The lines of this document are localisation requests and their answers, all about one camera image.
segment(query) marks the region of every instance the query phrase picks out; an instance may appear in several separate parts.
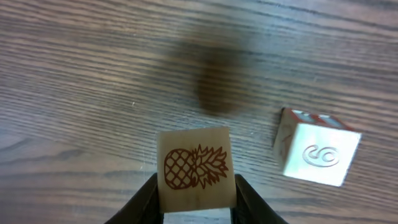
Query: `pineapple drawing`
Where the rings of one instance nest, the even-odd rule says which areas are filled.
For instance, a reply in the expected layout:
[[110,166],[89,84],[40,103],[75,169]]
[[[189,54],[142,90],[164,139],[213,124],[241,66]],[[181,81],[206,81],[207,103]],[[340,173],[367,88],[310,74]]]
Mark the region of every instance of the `pineapple drawing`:
[[223,148],[198,149],[192,152],[186,149],[173,149],[164,159],[164,178],[166,184],[174,190],[196,187],[202,188],[220,181],[220,176],[226,177],[226,152]]

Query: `white block face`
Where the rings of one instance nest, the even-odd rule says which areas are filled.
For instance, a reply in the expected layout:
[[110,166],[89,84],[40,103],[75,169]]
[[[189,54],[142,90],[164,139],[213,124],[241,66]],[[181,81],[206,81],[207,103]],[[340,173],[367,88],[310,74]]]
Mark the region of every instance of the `white block face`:
[[316,119],[304,120],[299,116],[294,117],[290,111],[284,112],[274,144],[276,156],[283,149],[281,145],[286,136],[283,127],[297,124],[291,125],[294,129],[291,141],[286,141],[290,144],[286,146],[288,153],[285,160],[277,156],[284,175],[334,186],[343,183],[361,134],[333,128],[339,125],[343,127],[344,124],[340,124],[340,121],[335,124],[335,120],[332,117],[330,119],[325,121],[330,126],[325,126],[317,123]]

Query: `wooden cube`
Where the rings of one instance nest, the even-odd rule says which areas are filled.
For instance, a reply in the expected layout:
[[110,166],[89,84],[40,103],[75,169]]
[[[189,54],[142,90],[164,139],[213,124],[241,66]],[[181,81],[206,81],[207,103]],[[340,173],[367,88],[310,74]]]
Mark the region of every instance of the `wooden cube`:
[[360,139],[361,133],[334,116],[286,108],[274,154],[288,177],[340,186]]
[[159,133],[157,170],[162,213],[236,205],[228,128]]

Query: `spiral design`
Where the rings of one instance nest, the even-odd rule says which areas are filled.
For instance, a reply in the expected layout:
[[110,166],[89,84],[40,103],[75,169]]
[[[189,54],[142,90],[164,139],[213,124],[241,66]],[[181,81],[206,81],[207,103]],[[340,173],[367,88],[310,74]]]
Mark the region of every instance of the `spiral design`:
[[307,147],[303,151],[303,159],[308,164],[316,167],[331,167],[340,161],[336,148],[324,147],[319,149],[317,145]]

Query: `beige block face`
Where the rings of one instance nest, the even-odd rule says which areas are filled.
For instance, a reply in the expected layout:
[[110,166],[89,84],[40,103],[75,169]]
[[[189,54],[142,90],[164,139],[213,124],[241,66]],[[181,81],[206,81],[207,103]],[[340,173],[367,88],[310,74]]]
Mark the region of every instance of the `beige block face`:
[[159,133],[157,170],[162,213],[236,205],[228,128]]

